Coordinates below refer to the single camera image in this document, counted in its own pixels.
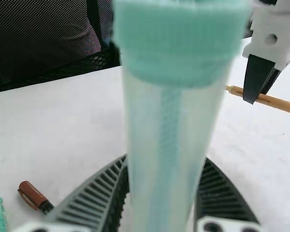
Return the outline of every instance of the brown marker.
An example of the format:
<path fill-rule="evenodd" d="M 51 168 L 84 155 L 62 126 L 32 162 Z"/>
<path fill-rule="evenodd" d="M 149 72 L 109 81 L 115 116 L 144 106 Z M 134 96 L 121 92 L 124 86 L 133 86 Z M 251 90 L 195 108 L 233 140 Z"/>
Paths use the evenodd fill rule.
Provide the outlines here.
<path fill-rule="evenodd" d="M 29 181 L 23 181 L 20 183 L 17 190 L 22 199 L 34 210 L 42 210 L 46 215 L 51 211 L 54 206 L 49 200 L 44 197 Z"/>

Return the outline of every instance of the person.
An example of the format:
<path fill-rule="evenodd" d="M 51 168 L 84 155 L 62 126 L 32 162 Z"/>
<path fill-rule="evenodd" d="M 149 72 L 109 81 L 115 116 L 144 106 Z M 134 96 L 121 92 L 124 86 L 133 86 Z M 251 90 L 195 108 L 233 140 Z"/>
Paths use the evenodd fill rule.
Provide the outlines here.
<path fill-rule="evenodd" d="M 0 82 L 32 77 L 101 50 L 86 0 L 0 1 Z"/>

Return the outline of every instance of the mint green cap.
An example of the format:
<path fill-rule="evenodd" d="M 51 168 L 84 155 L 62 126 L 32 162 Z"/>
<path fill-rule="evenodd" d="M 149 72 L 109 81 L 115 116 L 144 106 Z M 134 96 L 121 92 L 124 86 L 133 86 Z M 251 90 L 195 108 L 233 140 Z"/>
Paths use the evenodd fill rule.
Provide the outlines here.
<path fill-rule="evenodd" d="M 114 41 L 135 77 L 206 86 L 238 52 L 247 0 L 115 0 Z"/>

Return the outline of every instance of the black metal mesh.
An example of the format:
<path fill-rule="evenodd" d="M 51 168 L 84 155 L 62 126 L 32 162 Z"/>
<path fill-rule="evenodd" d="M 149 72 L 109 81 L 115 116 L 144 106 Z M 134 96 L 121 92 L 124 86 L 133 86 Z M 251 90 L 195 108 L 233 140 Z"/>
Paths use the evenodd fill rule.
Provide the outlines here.
<path fill-rule="evenodd" d="M 0 83 L 0 92 L 110 68 L 110 55 L 110 49 L 107 49 L 75 62 L 42 72 L 35 77 L 17 79 L 6 84 Z"/>
<path fill-rule="evenodd" d="M 0 83 L 31 78 L 99 52 L 87 1 L 0 0 Z M 99 1 L 99 10 L 93 12 L 100 13 L 102 38 L 109 45 L 111 1 Z"/>
<path fill-rule="evenodd" d="M 113 21 L 113 6 L 111 0 L 98 0 L 102 40 L 110 43 L 110 34 Z"/>

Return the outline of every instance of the screw hole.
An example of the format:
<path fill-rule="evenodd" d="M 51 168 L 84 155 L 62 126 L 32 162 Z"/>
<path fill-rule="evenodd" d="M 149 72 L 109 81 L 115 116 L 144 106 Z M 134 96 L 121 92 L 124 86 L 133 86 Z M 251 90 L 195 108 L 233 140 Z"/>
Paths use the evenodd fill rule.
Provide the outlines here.
<path fill-rule="evenodd" d="M 278 38 L 275 34 L 269 34 L 264 40 L 267 45 L 275 45 L 277 41 Z"/>
<path fill-rule="evenodd" d="M 39 228 L 39 229 L 33 230 L 32 232 L 47 232 L 47 229 Z"/>
<path fill-rule="evenodd" d="M 204 230 L 208 232 L 222 232 L 222 228 L 213 222 L 206 223 L 204 225 Z"/>
<path fill-rule="evenodd" d="M 258 231 L 253 228 L 244 228 L 243 232 L 258 232 Z"/>

